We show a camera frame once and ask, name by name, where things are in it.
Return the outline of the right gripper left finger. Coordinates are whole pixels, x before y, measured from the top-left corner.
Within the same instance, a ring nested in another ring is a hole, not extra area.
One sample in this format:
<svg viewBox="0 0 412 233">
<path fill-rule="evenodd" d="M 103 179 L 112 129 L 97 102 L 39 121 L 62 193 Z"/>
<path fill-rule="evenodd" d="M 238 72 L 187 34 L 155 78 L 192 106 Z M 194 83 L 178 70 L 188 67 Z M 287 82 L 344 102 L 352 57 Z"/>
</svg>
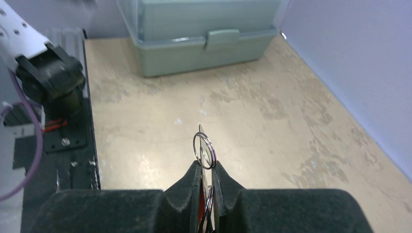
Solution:
<svg viewBox="0 0 412 233">
<path fill-rule="evenodd" d="M 194 161 L 167 190 L 65 190 L 40 208 L 34 233 L 194 233 L 201 168 Z"/>
</svg>

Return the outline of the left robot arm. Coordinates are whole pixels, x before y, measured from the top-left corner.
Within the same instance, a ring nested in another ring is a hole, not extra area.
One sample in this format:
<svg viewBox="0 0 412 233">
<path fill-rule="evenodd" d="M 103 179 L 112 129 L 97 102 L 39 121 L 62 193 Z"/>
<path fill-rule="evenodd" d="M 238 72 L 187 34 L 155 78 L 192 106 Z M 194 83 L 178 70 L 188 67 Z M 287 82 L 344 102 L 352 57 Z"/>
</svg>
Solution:
<svg viewBox="0 0 412 233">
<path fill-rule="evenodd" d="M 0 56 L 22 82 L 25 96 L 50 119 L 83 109 L 86 78 L 81 62 L 34 29 L 6 1 L 0 2 Z"/>
</svg>

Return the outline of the red tagged key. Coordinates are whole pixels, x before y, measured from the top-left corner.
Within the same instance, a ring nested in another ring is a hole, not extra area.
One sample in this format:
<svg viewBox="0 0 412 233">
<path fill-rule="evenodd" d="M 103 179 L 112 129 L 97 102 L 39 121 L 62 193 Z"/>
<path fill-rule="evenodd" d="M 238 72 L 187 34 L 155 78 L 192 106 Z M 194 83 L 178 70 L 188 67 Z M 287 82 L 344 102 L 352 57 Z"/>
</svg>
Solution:
<svg viewBox="0 0 412 233">
<path fill-rule="evenodd" d="M 207 197 L 205 195 L 205 191 L 202 189 L 200 192 L 200 199 L 199 199 L 199 210 L 198 210 L 198 220 L 199 220 L 199 227 L 202 223 L 202 218 L 204 216 L 205 205 L 206 205 Z"/>
</svg>

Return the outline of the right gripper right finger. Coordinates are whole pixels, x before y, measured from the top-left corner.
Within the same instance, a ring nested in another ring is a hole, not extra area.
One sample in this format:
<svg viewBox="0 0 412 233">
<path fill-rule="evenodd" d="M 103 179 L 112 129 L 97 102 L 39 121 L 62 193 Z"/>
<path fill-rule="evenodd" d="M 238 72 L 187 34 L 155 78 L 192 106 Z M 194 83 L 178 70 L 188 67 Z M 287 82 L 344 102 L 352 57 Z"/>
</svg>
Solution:
<svg viewBox="0 0 412 233">
<path fill-rule="evenodd" d="M 371 233 L 364 212 L 341 189 L 247 189 L 221 163 L 212 171 L 219 233 Z"/>
</svg>

